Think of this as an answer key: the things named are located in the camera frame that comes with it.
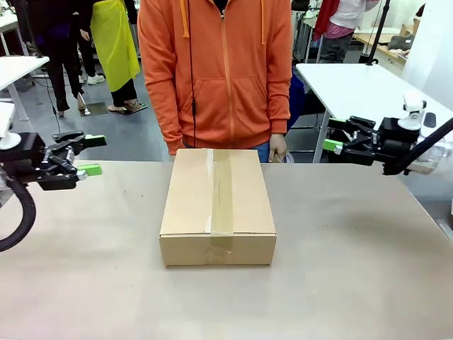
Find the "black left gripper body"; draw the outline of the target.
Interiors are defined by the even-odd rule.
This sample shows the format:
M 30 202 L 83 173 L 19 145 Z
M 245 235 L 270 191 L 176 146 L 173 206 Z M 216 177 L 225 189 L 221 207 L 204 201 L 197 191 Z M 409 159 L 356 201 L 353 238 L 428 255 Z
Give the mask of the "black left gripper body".
M 74 163 L 75 132 L 54 136 L 47 146 L 36 132 L 21 132 L 20 143 L 1 151 L 1 168 L 24 185 L 36 182 L 44 191 L 76 188 L 77 168 Z

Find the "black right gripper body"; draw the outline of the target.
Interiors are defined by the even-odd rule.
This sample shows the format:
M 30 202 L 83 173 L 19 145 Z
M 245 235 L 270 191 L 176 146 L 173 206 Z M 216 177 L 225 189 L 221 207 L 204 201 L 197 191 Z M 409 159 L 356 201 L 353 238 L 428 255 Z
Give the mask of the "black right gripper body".
M 401 168 L 397 164 L 418 143 L 420 129 L 407 130 L 398 125 L 398 118 L 384 118 L 377 130 L 376 160 L 383 165 L 383 175 L 408 175 L 409 165 Z

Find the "person's left hand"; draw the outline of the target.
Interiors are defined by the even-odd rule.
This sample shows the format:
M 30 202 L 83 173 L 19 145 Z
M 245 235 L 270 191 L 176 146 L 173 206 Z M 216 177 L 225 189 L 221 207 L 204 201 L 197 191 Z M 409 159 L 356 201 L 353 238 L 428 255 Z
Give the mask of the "person's left hand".
M 272 134 L 269 140 L 269 155 L 270 163 L 283 163 L 287 155 L 287 145 L 283 134 Z

